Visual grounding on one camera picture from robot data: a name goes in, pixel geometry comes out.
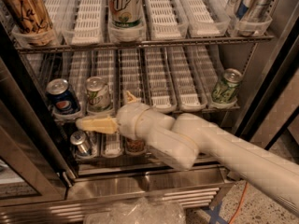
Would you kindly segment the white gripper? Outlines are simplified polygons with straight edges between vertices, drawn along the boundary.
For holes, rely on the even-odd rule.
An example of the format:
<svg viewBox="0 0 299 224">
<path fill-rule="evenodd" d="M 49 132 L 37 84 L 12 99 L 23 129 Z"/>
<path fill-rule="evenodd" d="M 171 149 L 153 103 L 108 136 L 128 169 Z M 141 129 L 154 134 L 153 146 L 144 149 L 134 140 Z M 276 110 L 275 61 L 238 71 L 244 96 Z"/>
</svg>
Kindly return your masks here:
<svg viewBox="0 0 299 224">
<path fill-rule="evenodd" d="M 76 125 L 80 130 L 86 132 L 113 134 L 119 130 L 121 135 L 136 140 L 135 126 L 137 121 L 150 107 L 137 103 L 137 98 L 129 91 L 124 92 L 124 103 L 125 105 L 118 110 L 116 119 L 112 117 L 98 118 L 89 116 L 77 119 Z"/>
</svg>

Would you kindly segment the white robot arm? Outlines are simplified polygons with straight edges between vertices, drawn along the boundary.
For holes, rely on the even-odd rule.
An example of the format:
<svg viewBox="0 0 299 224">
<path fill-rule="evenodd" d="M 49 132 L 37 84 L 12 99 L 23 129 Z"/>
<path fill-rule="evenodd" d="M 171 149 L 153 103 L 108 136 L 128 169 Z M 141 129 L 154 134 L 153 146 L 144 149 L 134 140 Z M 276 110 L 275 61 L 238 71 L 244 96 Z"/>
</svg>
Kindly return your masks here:
<svg viewBox="0 0 299 224">
<path fill-rule="evenodd" d="M 142 140 L 156 158 L 180 171 L 191 169 L 199 153 L 208 154 L 293 214 L 299 212 L 298 164 L 191 113 L 173 118 L 149 105 L 130 102 L 114 117 L 86 116 L 76 125 L 82 131 Z"/>
</svg>

